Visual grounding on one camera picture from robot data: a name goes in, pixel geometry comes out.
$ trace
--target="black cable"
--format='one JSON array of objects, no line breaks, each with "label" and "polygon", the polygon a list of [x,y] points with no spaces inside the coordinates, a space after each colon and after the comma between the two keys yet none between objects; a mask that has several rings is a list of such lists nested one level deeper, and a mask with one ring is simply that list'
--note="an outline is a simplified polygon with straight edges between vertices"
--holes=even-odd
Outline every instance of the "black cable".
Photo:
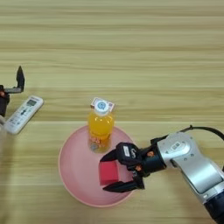
[{"label": "black cable", "polygon": [[188,130],[207,130],[210,132],[213,132],[215,135],[217,135],[218,137],[220,137],[223,141],[224,141],[224,134],[222,132],[220,132],[217,129],[214,128],[209,128],[209,127],[193,127],[192,125],[186,129],[182,129],[182,132],[186,132]]}]

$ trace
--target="bottle label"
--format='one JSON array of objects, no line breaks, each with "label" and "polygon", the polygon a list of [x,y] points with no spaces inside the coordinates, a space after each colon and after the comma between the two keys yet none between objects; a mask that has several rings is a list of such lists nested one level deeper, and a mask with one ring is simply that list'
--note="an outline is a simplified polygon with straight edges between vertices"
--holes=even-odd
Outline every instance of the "bottle label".
[{"label": "bottle label", "polygon": [[110,135],[108,135],[106,138],[90,135],[90,149],[92,151],[105,151],[109,148],[109,140]]}]

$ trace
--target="white remote control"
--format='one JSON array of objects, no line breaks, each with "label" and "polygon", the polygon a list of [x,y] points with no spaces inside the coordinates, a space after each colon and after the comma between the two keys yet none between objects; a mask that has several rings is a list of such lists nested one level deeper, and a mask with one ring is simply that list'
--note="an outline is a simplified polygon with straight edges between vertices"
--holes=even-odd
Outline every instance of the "white remote control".
[{"label": "white remote control", "polygon": [[43,105],[43,99],[37,96],[30,96],[21,107],[6,121],[5,129],[16,135],[32,118],[32,116]]}]

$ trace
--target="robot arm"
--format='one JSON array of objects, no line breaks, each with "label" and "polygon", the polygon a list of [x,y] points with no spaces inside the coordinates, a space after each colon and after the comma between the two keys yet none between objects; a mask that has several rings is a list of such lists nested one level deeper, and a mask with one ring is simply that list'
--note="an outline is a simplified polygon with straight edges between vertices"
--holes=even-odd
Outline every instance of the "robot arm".
[{"label": "robot arm", "polygon": [[2,152],[6,131],[4,129],[4,116],[7,105],[10,102],[10,94],[18,94],[24,91],[25,77],[23,69],[20,66],[17,70],[17,86],[13,88],[4,88],[0,85],[0,152]]},{"label": "robot arm", "polygon": [[194,194],[217,223],[224,223],[224,173],[204,157],[186,133],[169,135],[157,143],[167,167],[178,167]]},{"label": "robot arm", "polygon": [[193,129],[212,131],[224,140],[224,135],[216,129],[191,126],[153,139],[151,147],[143,150],[132,143],[119,143],[101,162],[117,159],[133,172],[133,181],[119,181],[103,189],[117,193],[144,189],[144,177],[165,168],[177,167],[212,218],[218,224],[224,224],[224,173],[217,164],[200,153],[193,138],[185,133]]}]

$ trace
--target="wooden table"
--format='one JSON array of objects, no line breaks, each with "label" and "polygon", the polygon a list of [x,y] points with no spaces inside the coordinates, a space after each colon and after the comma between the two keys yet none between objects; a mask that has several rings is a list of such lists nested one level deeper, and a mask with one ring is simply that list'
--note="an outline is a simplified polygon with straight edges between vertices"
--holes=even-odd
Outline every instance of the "wooden table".
[{"label": "wooden table", "polygon": [[[224,2],[220,0],[2,0],[0,77],[7,117],[29,95],[45,106],[8,136],[0,182],[1,224],[213,223],[178,170],[145,180],[120,206],[82,205],[66,191],[58,155],[87,123],[95,96],[116,104],[116,126],[140,146],[190,124],[224,130]],[[223,142],[195,131],[201,151],[223,165]]]}]

